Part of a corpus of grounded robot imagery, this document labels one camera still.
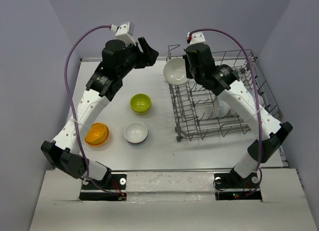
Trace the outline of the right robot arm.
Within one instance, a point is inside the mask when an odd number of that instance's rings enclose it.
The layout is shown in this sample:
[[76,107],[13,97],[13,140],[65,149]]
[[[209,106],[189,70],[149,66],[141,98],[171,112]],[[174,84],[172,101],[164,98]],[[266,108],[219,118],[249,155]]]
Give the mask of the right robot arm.
[[266,163],[283,144],[293,127],[268,113],[257,101],[258,95],[251,95],[230,66],[216,65],[207,44],[192,44],[184,51],[187,77],[233,108],[256,136],[241,160],[216,182],[218,190],[240,189],[260,164]]

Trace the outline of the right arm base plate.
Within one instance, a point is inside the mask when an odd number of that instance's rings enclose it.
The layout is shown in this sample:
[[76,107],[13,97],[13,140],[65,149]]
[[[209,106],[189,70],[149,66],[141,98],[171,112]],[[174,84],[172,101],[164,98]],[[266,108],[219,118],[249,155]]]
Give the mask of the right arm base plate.
[[262,201],[259,179],[256,172],[246,178],[232,180],[229,172],[214,173],[213,187],[217,201],[257,200]]

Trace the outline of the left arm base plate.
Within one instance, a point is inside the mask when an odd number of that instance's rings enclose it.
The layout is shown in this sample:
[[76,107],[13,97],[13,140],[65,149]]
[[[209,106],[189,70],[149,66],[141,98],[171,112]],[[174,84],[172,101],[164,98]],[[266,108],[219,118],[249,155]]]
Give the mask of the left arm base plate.
[[79,200],[81,201],[126,201],[127,172],[112,172],[107,184],[98,181],[82,182]]

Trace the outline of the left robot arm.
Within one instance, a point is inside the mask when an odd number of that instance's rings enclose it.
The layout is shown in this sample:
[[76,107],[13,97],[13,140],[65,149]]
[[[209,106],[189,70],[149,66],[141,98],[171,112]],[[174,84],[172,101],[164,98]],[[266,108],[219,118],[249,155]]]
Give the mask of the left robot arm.
[[100,189],[108,187],[111,169],[89,160],[78,142],[122,87],[124,77],[133,69],[153,66],[158,56],[144,37],[138,38],[135,45],[118,39],[106,42],[102,61],[86,84],[79,105],[71,107],[72,116],[60,133],[41,146],[48,162],[75,179],[88,180]]

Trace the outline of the white bowl stack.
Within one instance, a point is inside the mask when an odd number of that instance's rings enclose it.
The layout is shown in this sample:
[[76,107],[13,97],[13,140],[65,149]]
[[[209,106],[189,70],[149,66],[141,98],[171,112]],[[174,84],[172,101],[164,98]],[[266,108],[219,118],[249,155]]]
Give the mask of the white bowl stack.
[[166,62],[163,69],[165,80],[175,86],[183,85],[189,81],[186,77],[185,61],[183,58],[172,58]]

